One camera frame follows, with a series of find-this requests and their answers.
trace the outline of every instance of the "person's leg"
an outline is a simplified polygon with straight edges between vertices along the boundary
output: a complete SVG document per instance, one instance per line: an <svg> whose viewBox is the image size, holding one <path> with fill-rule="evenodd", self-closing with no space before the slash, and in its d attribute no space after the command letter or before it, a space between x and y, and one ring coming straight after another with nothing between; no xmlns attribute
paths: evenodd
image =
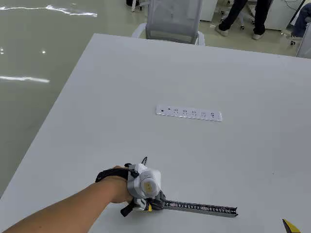
<svg viewBox="0 0 311 233"><path fill-rule="evenodd" d="M302 7L299 12L299 16L296 20L294 30L292 32L293 36L303 37L307 25L305 19L310 16L311 16L311 3L308 3L304 7Z"/></svg>
<svg viewBox="0 0 311 233"><path fill-rule="evenodd" d="M246 3L247 0L234 0L228 17L219 25L221 31L228 30L231 27Z"/></svg>
<svg viewBox="0 0 311 233"><path fill-rule="evenodd" d="M270 4L271 0L257 0L254 34L264 34L264 23L267 19Z"/></svg>

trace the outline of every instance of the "person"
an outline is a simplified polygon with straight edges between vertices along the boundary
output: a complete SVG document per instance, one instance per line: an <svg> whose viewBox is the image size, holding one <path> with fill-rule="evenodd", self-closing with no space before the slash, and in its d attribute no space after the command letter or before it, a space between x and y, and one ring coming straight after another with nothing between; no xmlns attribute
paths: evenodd
<svg viewBox="0 0 311 233"><path fill-rule="evenodd" d="M127 180L108 176L26 217L3 233L87 233L109 203L131 202L132 199Z"/></svg>
<svg viewBox="0 0 311 233"><path fill-rule="evenodd" d="M301 8L290 39L303 37L308 22L311 22L311 3L307 3L304 7Z"/></svg>
<svg viewBox="0 0 311 233"><path fill-rule="evenodd" d="M234 0L228 17L218 26L215 30L219 32L222 36L228 36L229 29L234 21L237 19L239 13L246 5L247 0ZM264 23L266 21L271 0L257 0L256 13L255 13L255 28L252 38L254 40L259 40L264 32Z"/></svg>

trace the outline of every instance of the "gray mesh chair back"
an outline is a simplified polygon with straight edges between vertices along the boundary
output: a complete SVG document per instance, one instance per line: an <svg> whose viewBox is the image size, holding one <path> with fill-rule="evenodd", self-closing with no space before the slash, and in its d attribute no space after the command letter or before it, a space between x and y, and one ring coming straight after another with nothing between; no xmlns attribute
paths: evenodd
<svg viewBox="0 0 311 233"><path fill-rule="evenodd" d="M309 23L307 26L296 56L311 58L311 23Z"/></svg>
<svg viewBox="0 0 311 233"><path fill-rule="evenodd" d="M195 44L202 0L150 0L146 38Z"/></svg>

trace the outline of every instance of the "yellow object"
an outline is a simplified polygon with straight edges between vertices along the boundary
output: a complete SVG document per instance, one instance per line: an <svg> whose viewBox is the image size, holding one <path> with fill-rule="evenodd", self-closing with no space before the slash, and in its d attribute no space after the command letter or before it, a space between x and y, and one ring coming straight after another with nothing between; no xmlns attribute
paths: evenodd
<svg viewBox="0 0 311 233"><path fill-rule="evenodd" d="M145 191L147 193L151 193L152 192L152 185L150 184L150 182L144 183L144 188L145 188Z"/></svg>
<svg viewBox="0 0 311 233"><path fill-rule="evenodd" d="M282 219L287 233L301 233L300 230L286 219Z"/></svg>

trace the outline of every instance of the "human arm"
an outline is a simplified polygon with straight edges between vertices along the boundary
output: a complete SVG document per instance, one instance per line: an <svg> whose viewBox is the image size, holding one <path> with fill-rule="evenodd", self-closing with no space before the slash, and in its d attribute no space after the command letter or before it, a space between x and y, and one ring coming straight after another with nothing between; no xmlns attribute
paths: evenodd
<svg viewBox="0 0 311 233"><path fill-rule="evenodd" d="M106 177L28 216L3 233L87 233L109 203L130 202L132 198L125 179Z"/></svg>

